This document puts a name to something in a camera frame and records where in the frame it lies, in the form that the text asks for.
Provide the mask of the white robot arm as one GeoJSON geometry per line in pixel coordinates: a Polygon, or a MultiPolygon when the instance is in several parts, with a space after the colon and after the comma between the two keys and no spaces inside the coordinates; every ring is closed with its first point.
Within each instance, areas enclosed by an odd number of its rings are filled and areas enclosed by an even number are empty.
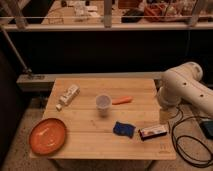
{"type": "Polygon", "coordinates": [[[213,118],[213,90],[201,83],[203,70],[196,62],[186,62],[162,73],[156,98],[161,106],[160,123],[169,120],[169,109],[186,100],[213,118]]]}

